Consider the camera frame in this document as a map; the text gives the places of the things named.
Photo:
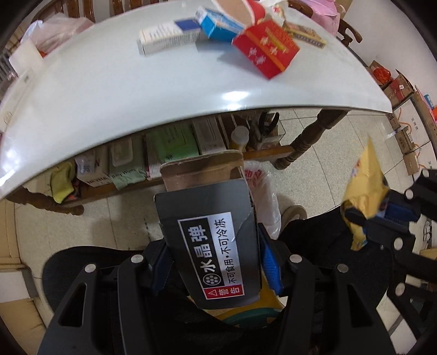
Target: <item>wooden table leg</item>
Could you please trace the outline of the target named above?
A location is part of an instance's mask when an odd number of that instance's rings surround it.
[[[53,211],[58,213],[71,213],[75,216],[80,216],[83,214],[83,206],[75,207],[62,207],[55,202],[53,197],[47,196],[45,194],[40,194],[38,192],[33,193],[23,186],[19,187],[17,190],[12,192],[6,197],[6,200],[25,205],[30,203],[32,206],[38,209],[45,209],[46,211]]]
[[[302,133],[290,144],[294,152],[288,157],[277,159],[274,163],[274,167],[278,170],[287,168],[316,143],[323,132],[333,128],[348,112],[349,110],[321,110],[317,115],[316,121],[306,126]]]

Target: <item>wooden chair back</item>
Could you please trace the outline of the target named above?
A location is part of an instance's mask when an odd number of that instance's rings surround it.
[[[123,9],[123,0],[108,0],[111,2],[112,10],[114,15],[122,14],[125,10]],[[130,0],[130,9],[136,9],[137,7],[147,5],[143,4],[144,0]],[[150,0],[150,4],[157,3],[159,0]],[[96,22],[94,17],[94,6],[93,0],[82,0],[83,3],[83,15],[89,20]],[[36,20],[45,20],[51,14],[64,13],[68,17],[80,17],[79,12],[79,0],[52,0],[47,5],[45,5],[33,18]]]
[[[293,9],[302,12],[305,16],[308,16],[309,18],[311,18],[314,14],[312,8],[309,5],[299,0],[288,0],[288,7],[292,7]],[[358,43],[361,43],[363,37],[360,35],[360,33],[342,18],[340,19],[340,25],[338,27],[338,33],[343,36],[343,39],[340,40],[341,43],[343,43],[346,47],[349,47],[349,44],[353,41],[352,37],[350,37],[346,33],[346,30],[349,30],[352,33]]]

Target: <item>pink plastic bag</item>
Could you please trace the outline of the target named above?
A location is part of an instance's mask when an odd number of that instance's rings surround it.
[[[49,54],[71,37],[85,31],[94,23],[86,17],[70,18],[65,14],[55,14],[47,21],[33,22],[21,42],[30,39],[40,52]]]
[[[340,14],[335,7],[335,0],[301,0],[314,11],[312,20],[326,29],[333,36],[337,35]]]

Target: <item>crumpled yellow package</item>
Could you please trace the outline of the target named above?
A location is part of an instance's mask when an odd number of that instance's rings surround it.
[[[344,217],[344,211],[355,207],[366,219],[374,217],[380,209],[381,203],[387,195],[389,188],[385,182],[384,174],[376,157],[370,137],[361,158],[358,159],[350,175],[349,183],[344,193],[343,203],[341,204],[341,214],[354,240],[351,249],[360,250],[366,245],[366,236],[362,227],[349,222]]]

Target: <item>glossy table surface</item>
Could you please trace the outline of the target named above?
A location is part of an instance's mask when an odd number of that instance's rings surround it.
[[[45,57],[3,135],[0,198],[89,148],[185,118],[280,107],[391,112],[388,98],[352,53],[293,9],[286,18],[312,27],[327,45],[298,41],[300,52],[271,80],[229,43],[140,55],[141,29],[192,17],[199,6],[215,8],[210,0],[141,7],[96,24]]]

